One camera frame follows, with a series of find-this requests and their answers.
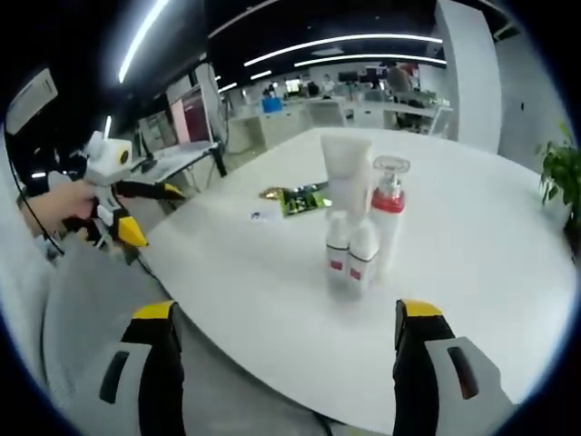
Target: computer monitor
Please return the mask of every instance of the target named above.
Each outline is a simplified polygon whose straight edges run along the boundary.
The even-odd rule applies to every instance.
[[[199,85],[172,104],[172,117],[178,144],[212,141],[212,130]]]
[[[359,80],[359,75],[357,71],[349,71],[345,73],[339,73],[340,82],[357,82]]]

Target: white round table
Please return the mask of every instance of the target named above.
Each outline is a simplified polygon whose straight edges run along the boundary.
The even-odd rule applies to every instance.
[[[270,186],[326,180],[321,134],[373,140],[411,161],[408,206],[388,279],[352,300],[324,273],[323,211],[276,218]],[[254,222],[252,212],[272,212]],[[147,262],[172,297],[232,359],[273,389],[338,421],[391,432],[395,302],[445,314],[500,369],[521,402],[546,374],[576,304],[560,231],[542,213],[538,174],[427,136],[314,129],[196,196],[149,235]]]

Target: red label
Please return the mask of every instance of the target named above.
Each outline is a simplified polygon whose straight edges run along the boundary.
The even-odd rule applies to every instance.
[[[401,193],[399,197],[389,197],[381,193],[378,189],[373,193],[371,199],[371,206],[384,212],[400,213],[406,205],[405,193]]]
[[[353,277],[355,280],[361,280],[361,272],[354,270],[353,268],[351,268],[350,271],[350,275],[351,277]]]
[[[338,261],[330,261],[330,267],[333,270],[339,270],[339,271],[341,271],[343,269],[343,263],[342,262],[338,262]]]

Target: white chair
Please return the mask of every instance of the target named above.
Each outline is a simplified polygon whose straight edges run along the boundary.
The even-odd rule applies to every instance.
[[[332,100],[308,102],[307,111],[315,127],[344,127],[347,123],[341,105]]]
[[[428,136],[437,138],[448,138],[448,125],[452,119],[454,109],[447,106],[440,106],[436,111],[436,116],[429,127]]]

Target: potted plant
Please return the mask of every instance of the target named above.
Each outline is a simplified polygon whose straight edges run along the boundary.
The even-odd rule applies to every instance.
[[[561,144],[549,141],[538,151],[544,156],[541,187],[543,205],[562,195],[563,204],[570,208],[565,224],[565,236],[575,256],[581,238],[581,153],[575,148],[573,135],[561,123],[564,139]]]

